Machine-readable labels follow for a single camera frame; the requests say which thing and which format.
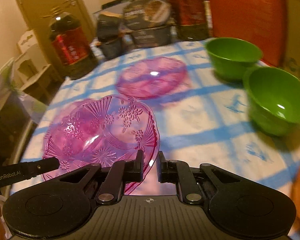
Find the pink glass plate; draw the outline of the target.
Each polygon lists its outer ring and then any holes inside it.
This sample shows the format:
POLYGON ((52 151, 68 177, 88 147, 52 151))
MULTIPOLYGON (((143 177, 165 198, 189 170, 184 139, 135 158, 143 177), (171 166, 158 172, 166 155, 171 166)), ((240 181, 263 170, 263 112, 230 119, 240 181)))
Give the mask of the pink glass plate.
POLYGON ((43 139, 43 158, 55 157, 59 168, 44 181, 88 164, 111 167, 133 160, 143 151, 143 175, 152 168, 160 147, 153 111, 145 103, 122 95, 75 101, 63 108, 43 139))
POLYGON ((136 99, 151 99, 175 89, 185 78, 187 66, 172 57, 145 59, 121 72, 116 82, 119 93, 136 99))

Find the green plastic bowl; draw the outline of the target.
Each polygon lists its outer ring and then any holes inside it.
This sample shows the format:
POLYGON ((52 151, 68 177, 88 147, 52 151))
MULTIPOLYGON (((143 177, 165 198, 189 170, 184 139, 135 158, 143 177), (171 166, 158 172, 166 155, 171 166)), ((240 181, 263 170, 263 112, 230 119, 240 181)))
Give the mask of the green plastic bowl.
POLYGON ((300 80, 273 67, 251 67, 243 75, 249 118, 265 133, 284 136, 300 126, 300 80))
POLYGON ((241 81, 246 70, 263 57, 258 46, 233 37, 209 40, 205 49, 215 73, 226 81, 241 81))

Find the blue checked tablecloth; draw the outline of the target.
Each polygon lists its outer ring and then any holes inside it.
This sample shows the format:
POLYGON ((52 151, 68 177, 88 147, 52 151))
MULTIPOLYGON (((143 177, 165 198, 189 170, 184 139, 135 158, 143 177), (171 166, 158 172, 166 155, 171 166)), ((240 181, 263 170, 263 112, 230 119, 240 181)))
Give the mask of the blue checked tablecloth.
POLYGON ((183 61, 187 74, 172 91, 136 99, 154 113, 159 151, 186 162, 203 196, 182 203, 172 183, 158 181, 158 154, 142 182, 126 183, 115 204, 97 193, 111 167, 88 164, 44 181, 14 185, 2 214, 14 239, 297 239, 292 184, 300 167, 300 126, 278 137, 248 115, 242 83, 217 78, 206 42, 177 42, 138 49, 97 66, 83 78, 66 79, 22 159, 43 158, 43 139, 64 107, 75 101, 122 95, 123 70, 159 56, 183 61))

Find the white wooden chair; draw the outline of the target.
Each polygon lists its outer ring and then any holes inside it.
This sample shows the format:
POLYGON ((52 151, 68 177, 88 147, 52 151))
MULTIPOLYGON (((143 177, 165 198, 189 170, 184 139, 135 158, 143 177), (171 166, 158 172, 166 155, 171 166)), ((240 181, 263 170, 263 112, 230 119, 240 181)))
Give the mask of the white wooden chair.
POLYGON ((17 46, 21 55, 15 59, 14 67, 21 81, 20 90, 39 100, 44 97, 51 101, 64 79, 46 60, 34 31, 26 31, 17 46))

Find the lower dark food cup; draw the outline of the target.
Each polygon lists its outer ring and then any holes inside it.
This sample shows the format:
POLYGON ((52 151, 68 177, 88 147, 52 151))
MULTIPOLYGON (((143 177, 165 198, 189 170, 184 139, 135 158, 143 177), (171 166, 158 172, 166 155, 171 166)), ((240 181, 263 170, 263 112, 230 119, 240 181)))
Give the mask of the lower dark food cup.
POLYGON ((120 37, 108 42, 101 42, 98 47, 107 60, 114 59, 124 52, 123 41, 120 37))

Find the dark food cup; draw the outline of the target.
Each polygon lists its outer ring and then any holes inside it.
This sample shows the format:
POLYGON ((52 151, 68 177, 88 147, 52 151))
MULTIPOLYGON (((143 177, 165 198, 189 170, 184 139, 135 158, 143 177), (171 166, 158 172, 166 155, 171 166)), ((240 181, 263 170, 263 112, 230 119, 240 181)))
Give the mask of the dark food cup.
POLYGON ((121 14, 113 12, 102 12, 97 17, 96 36, 100 42, 107 42, 108 40, 117 38, 119 35, 119 28, 123 21, 121 14))
POLYGON ((101 42, 98 47, 107 60, 114 59, 124 52, 123 41, 120 37, 108 42, 101 42))

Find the left cooking oil bottle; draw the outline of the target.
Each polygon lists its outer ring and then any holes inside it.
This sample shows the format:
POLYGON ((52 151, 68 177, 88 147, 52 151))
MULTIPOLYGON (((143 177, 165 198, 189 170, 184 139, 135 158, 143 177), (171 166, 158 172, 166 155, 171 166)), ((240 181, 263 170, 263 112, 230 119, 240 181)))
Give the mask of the left cooking oil bottle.
POLYGON ((59 8, 51 11, 50 42, 72 80, 89 74, 98 65, 80 21, 59 8))

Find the cooking oil bottle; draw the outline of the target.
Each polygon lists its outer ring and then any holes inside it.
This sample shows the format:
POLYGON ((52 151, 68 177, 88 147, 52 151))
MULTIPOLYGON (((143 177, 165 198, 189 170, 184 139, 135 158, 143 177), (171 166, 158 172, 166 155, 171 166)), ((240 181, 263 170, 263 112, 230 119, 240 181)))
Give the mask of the cooking oil bottle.
POLYGON ((89 74, 98 65, 80 21, 59 8, 51 11, 50 42, 72 80, 89 74))
POLYGON ((204 0, 168 0, 173 11, 177 36, 182 41, 209 37, 204 0))

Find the lower instant meal box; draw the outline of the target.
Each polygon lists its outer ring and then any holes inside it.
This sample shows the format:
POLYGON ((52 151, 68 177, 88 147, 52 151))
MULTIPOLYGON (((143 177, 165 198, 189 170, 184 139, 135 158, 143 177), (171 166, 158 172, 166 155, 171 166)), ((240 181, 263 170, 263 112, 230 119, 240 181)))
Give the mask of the lower instant meal box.
POLYGON ((170 25, 134 30, 130 35, 137 48, 160 47, 172 42, 170 25))

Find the upper dark food cup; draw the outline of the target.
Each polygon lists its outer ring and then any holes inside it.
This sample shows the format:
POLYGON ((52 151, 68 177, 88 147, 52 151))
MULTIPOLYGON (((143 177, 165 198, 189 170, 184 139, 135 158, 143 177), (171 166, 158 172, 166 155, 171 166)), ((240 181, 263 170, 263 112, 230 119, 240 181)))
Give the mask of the upper dark food cup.
POLYGON ((123 21, 121 14, 113 12, 102 12, 97 17, 96 36, 100 42, 107 42, 108 40, 117 38, 119 35, 119 28, 123 21))

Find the right cooking oil bottle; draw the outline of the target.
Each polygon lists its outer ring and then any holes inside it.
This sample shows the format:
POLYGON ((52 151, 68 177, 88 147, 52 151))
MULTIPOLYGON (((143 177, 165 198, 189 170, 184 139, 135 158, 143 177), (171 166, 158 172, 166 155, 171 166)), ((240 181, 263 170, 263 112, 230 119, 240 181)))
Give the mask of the right cooking oil bottle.
POLYGON ((177 36, 182 41, 209 37, 204 0, 168 0, 173 11, 177 36))

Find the tilted instant meal box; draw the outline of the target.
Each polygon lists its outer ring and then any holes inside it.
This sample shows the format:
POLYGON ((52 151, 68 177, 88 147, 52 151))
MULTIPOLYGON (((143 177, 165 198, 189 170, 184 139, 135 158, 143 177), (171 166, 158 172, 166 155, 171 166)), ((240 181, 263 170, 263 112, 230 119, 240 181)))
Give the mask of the tilted instant meal box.
POLYGON ((123 21, 130 30, 165 25, 171 17, 168 0, 134 0, 123 9, 123 21))

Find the red fabric tote bag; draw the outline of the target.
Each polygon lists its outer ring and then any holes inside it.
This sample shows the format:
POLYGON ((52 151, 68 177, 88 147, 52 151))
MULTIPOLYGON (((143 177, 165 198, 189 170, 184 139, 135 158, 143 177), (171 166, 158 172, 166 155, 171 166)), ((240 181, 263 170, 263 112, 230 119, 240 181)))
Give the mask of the red fabric tote bag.
POLYGON ((287 44, 287 0, 209 0, 213 34, 258 46, 262 60, 278 67, 287 44))

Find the wooden door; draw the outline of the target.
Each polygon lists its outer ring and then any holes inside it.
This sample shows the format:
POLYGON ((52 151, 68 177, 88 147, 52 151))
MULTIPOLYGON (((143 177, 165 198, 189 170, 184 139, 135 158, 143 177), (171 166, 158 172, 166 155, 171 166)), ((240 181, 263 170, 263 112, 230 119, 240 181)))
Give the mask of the wooden door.
POLYGON ((89 42, 94 37, 94 25, 83 0, 16 0, 23 18, 29 29, 34 30, 40 48, 47 61, 55 66, 61 66, 49 40, 49 22, 51 9, 61 7, 66 12, 77 17, 89 42))

